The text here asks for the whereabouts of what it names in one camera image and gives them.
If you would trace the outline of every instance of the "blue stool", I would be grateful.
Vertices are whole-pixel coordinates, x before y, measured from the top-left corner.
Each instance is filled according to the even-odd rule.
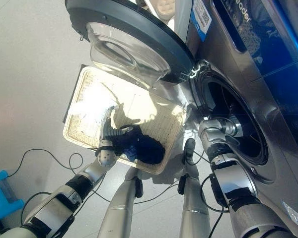
[[[5,170],[0,171],[0,219],[21,209],[23,201],[16,199],[6,179],[8,173]]]

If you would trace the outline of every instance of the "blue plastic object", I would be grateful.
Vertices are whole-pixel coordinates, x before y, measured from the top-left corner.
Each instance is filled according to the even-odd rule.
[[[4,181],[7,176],[8,173],[5,170],[0,171],[0,182]],[[10,203],[8,200],[12,197],[12,195],[8,194],[8,191],[9,188],[6,188],[5,192],[3,192],[0,186],[0,219],[15,212],[18,209],[21,209],[24,205],[23,201],[20,199]]]

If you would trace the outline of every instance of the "qr code sticker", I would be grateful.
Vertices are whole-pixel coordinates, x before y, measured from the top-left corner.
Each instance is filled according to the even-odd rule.
[[[203,11],[202,17],[203,17],[205,23],[208,24],[210,18],[209,18],[209,16],[208,16],[207,12],[205,11],[205,9],[204,9],[204,11]]]
[[[205,5],[203,4],[202,0],[194,1],[193,12],[194,12],[196,22],[198,24],[197,27],[206,34],[212,19]]]

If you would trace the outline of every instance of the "black cable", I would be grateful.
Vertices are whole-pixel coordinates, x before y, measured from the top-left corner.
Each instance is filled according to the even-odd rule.
[[[10,174],[8,177],[11,177],[11,176],[13,176],[13,175],[15,175],[18,171],[19,171],[19,169],[21,168],[21,165],[22,165],[22,163],[23,163],[23,160],[24,160],[24,157],[25,157],[25,155],[28,153],[28,152],[30,152],[30,151],[45,151],[45,152],[47,152],[48,154],[50,154],[52,157],[53,157],[53,159],[59,164],[59,165],[61,165],[63,168],[65,168],[65,169],[68,169],[68,170],[74,170],[74,169],[78,169],[79,167],[81,167],[82,166],[82,164],[83,164],[83,156],[81,155],[81,154],[79,154],[79,153],[74,153],[74,154],[77,154],[77,155],[79,155],[80,157],[81,157],[81,163],[80,163],[80,165],[79,166],[77,166],[77,167],[75,167],[75,168],[72,168],[72,167],[67,167],[67,166],[65,166],[65,165],[63,165],[50,151],[48,151],[48,150],[45,150],[45,149],[30,149],[30,150],[27,150],[27,151],[25,151],[24,152],[24,154],[23,154],[23,156],[22,156],[22,159],[21,159],[21,162],[20,162],[20,164],[19,164],[19,167],[16,169],[16,171],[14,172],[14,173],[12,173],[12,174]]]
[[[95,194],[98,195],[99,197],[101,197],[102,199],[104,199],[105,201],[107,201],[107,202],[111,202],[111,201],[109,201],[108,199],[104,198],[102,195],[100,195],[98,192],[95,192]]]
[[[78,155],[81,158],[81,164],[77,168],[79,168],[79,167],[82,166],[84,159],[83,159],[83,156],[80,153],[72,153],[71,156],[69,157],[69,167],[70,167],[70,170],[73,172],[74,175],[76,175],[74,169],[77,169],[77,168],[73,168],[72,167],[72,163],[71,163],[73,155]]]
[[[51,195],[50,192],[37,192],[36,194],[32,195],[24,204],[23,208],[22,208],[22,211],[21,211],[21,218],[20,218],[20,221],[21,221],[21,225],[23,225],[23,213],[24,213],[24,209],[25,207],[28,205],[28,203],[33,199],[35,198],[37,195],[40,195],[40,194],[46,194],[46,195]]]
[[[223,216],[223,212],[224,212],[224,208],[222,207],[222,212],[221,212],[221,214],[219,215],[219,218],[217,219],[217,221],[215,222],[215,224],[214,224],[214,226],[213,226],[213,228],[212,228],[212,230],[211,230],[211,232],[210,232],[210,234],[209,234],[209,238],[212,237],[213,232],[215,231],[215,228],[217,227],[217,225],[218,225],[218,223],[219,223],[221,217]]]
[[[6,233],[8,230],[10,230],[10,228],[4,228],[3,230],[0,231],[0,235]]]
[[[179,180],[174,181],[172,184],[169,185],[169,187],[167,187],[162,193],[160,193],[159,195],[157,195],[156,197],[146,200],[146,201],[142,201],[142,202],[135,202],[134,205],[136,204],[140,204],[140,203],[145,203],[145,202],[150,202],[158,197],[160,197],[161,195],[163,195],[168,189],[174,187],[174,186],[178,186],[178,184],[175,184],[176,182],[178,182]]]
[[[204,130],[202,130],[202,132],[200,133],[200,135],[202,135],[204,133],[204,131],[206,131],[207,129],[216,129],[216,130],[219,130],[219,131],[222,132],[221,129],[219,129],[219,128],[215,127],[215,126],[210,126],[210,127],[204,128]]]
[[[212,119],[224,119],[224,120],[227,120],[227,121],[229,121],[230,123],[232,123],[233,124],[233,126],[234,126],[234,128],[235,128],[235,134],[234,135],[236,135],[237,134],[237,132],[238,132],[238,128],[237,128],[237,125],[231,120],[231,119],[228,119],[228,118],[224,118],[224,117],[215,117],[215,118],[212,118]]]
[[[253,140],[255,140],[257,143],[260,144],[260,141],[256,140],[256,139],[252,136],[252,134],[251,134],[249,137],[252,138]]]
[[[99,190],[101,184],[103,183],[103,181],[104,181],[104,179],[105,179],[105,176],[106,176],[106,174],[104,174],[103,179],[102,179],[101,182],[99,183],[97,189],[92,191],[93,193],[85,199],[85,202],[81,205],[81,207],[80,207],[80,208],[76,211],[76,213],[73,215],[74,217],[80,212],[80,210],[83,208],[83,206],[84,206],[85,203],[88,201],[88,199],[91,198],[94,194],[96,194],[96,192]]]
[[[201,197],[201,200],[202,200],[202,202],[210,209],[210,210],[212,210],[212,211],[214,211],[214,212],[220,212],[220,213],[228,213],[229,211],[228,210],[218,210],[218,209],[215,209],[215,208],[213,208],[213,207],[210,207],[207,203],[206,203],[206,201],[204,200],[204,198],[203,198],[203,196],[202,196],[202,194],[203,194],[203,185],[205,184],[205,182],[208,180],[210,178],[210,176],[207,176],[204,180],[203,180],[203,182],[202,182],[202,184],[201,184],[201,188],[200,188],[200,197]]]
[[[188,161],[187,157],[185,157],[185,160],[186,160],[186,162],[188,163],[188,165],[191,165],[191,166],[196,165],[197,163],[200,162],[201,159],[203,159],[203,160],[205,160],[206,162],[210,163],[210,161],[208,161],[207,159],[205,159],[205,158],[203,157],[203,155],[204,155],[204,151],[203,151],[202,155],[199,155],[199,154],[198,154],[197,152],[195,152],[195,151],[193,151],[193,152],[194,152],[195,154],[197,154],[198,156],[200,156],[200,158],[199,158],[199,160],[198,160],[197,162],[191,164],[191,163]]]
[[[231,109],[229,108],[229,106],[228,106],[228,104],[227,104],[227,101],[226,101],[226,99],[225,99],[225,96],[224,96],[224,91],[223,91],[223,87],[221,87],[221,90],[222,90],[222,96],[223,96],[223,99],[224,99],[225,105],[226,105],[226,107],[227,107],[227,109],[228,109],[228,111],[229,111],[229,113],[230,113]]]

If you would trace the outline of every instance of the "electrical wire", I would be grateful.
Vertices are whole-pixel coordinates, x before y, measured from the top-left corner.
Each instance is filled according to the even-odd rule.
[[[13,175],[15,175],[18,171],[19,171],[19,169],[21,168],[21,165],[22,165],[22,163],[23,163],[23,160],[24,160],[24,158],[25,158],[25,155],[28,153],[28,152],[30,152],[30,151],[45,151],[45,152],[47,152],[48,154],[50,154],[52,157],[53,157],[53,159],[60,165],[60,166],[62,166],[63,168],[65,168],[65,169],[68,169],[68,170],[74,170],[74,169],[78,169],[79,167],[81,167],[82,166],[82,164],[83,164],[83,161],[84,161],[84,159],[83,159],[83,156],[80,154],[80,153],[73,153],[72,155],[79,155],[80,157],[81,157],[81,163],[80,163],[80,165],[79,166],[77,166],[77,167],[74,167],[74,168],[71,168],[71,167],[67,167],[67,166],[65,166],[65,165],[63,165],[50,151],[48,151],[48,150],[45,150],[45,149],[30,149],[30,150],[27,150],[27,151],[25,151],[24,152],[24,154],[23,154],[23,156],[22,156],[22,159],[21,159],[21,162],[20,162],[20,164],[19,164],[19,167],[16,169],[16,171],[14,172],[14,173],[12,173],[12,174],[10,174],[8,177],[11,177],[11,176],[13,176]]]
[[[85,203],[88,201],[88,199],[90,199],[94,194],[96,194],[96,192],[99,190],[101,184],[103,183],[103,181],[104,181],[104,179],[105,179],[105,176],[106,176],[106,174],[104,174],[104,176],[103,176],[101,182],[99,183],[97,189],[92,191],[93,193],[92,193],[90,196],[88,196],[88,197],[86,198],[85,202],[81,205],[81,207],[80,207],[80,208],[76,211],[76,213],[73,215],[74,217],[80,212],[80,210],[83,208],[83,206],[84,206]]]
[[[229,138],[233,139],[236,142],[236,146],[240,146],[239,140],[237,140],[234,136],[226,134],[225,136],[228,136]]]
[[[215,228],[217,227],[217,225],[218,225],[218,223],[219,223],[219,221],[220,221],[220,219],[221,219],[222,216],[223,216],[223,212],[221,212],[221,214],[219,215],[219,218],[218,218],[217,221],[215,222],[215,224],[214,224],[214,226],[213,226],[213,228],[212,228],[212,230],[211,230],[211,232],[210,232],[210,234],[209,234],[209,238],[212,237],[213,232],[215,231]]]
[[[106,202],[111,202],[110,200],[108,200],[108,199],[104,198],[102,195],[100,195],[98,192],[95,192],[95,194],[98,195],[99,197],[101,197]]]
[[[201,159],[203,159],[203,160],[205,160],[206,162],[210,163],[210,161],[208,161],[206,158],[203,157],[203,155],[204,155],[204,151],[203,151],[202,155],[199,155],[199,154],[198,154],[197,152],[195,152],[195,151],[193,151],[193,153],[195,153],[196,155],[200,156],[200,158],[198,159],[197,162],[191,164],[191,163],[188,161],[188,158],[185,157],[185,160],[186,160],[186,162],[188,163],[188,165],[194,166],[194,165],[198,164],[198,163],[201,161]]]
[[[134,205],[136,204],[140,204],[140,203],[145,203],[145,202],[150,202],[152,200],[155,200],[156,198],[160,197],[161,195],[163,195],[165,192],[167,192],[170,188],[174,187],[174,186],[178,186],[179,184],[175,184],[176,182],[178,182],[179,180],[174,181],[172,184],[170,184],[169,187],[167,187],[162,193],[160,193],[159,195],[157,195],[156,197],[149,199],[149,200],[145,200],[142,202],[135,202]]]
[[[229,113],[230,113],[231,109],[229,108],[229,106],[228,106],[228,104],[227,104],[227,101],[226,101],[226,98],[225,98],[225,96],[224,96],[224,91],[223,91],[223,87],[222,87],[222,86],[221,86],[221,90],[222,90],[222,96],[223,96],[225,105],[226,105],[226,107],[227,107],[227,109],[228,109],[228,111],[229,111]]]
[[[205,128],[204,130],[202,130],[202,132],[200,133],[200,135],[202,135],[204,133],[204,131],[206,131],[207,129],[216,129],[216,130],[219,130],[220,132],[222,132],[221,129],[219,129],[219,128],[215,127],[215,126],[210,126],[210,127]]]
[[[233,124],[233,126],[234,126],[234,128],[235,128],[235,134],[234,135],[236,135],[237,134],[237,132],[238,132],[238,128],[237,128],[237,125],[231,120],[231,119],[228,119],[228,118],[224,118],[224,117],[215,117],[215,118],[212,118],[212,119],[224,119],[224,120],[227,120],[227,121],[229,121],[230,123],[232,123]]]
[[[255,140],[257,143],[260,144],[260,141],[256,140],[252,135],[250,135],[249,137],[252,138],[253,140]]]
[[[20,223],[21,225],[23,225],[23,213],[24,213],[24,209],[26,208],[26,206],[28,205],[28,203],[35,198],[36,196],[40,195],[40,194],[45,194],[45,195],[51,195],[50,192],[37,192],[36,194],[32,195],[24,204],[22,210],[21,210],[21,218],[20,218]]]
[[[201,188],[200,188],[200,197],[201,197],[201,200],[202,200],[202,202],[210,209],[210,210],[212,210],[212,211],[214,211],[214,212],[220,212],[220,213],[228,213],[229,211],[228,210],[218,210],[218,209],[215,209],[215,208],[213,208],[213,207],[210,207],[207,203],[206,203],[206,201],[204,200],[204,198],[203,198],[203,185],[205,184],[205,182],[208,180],[210,178],[210,176],[207,176],[204,180],[203,180],[203,182],[202,182],[202,184],[201,184]]]

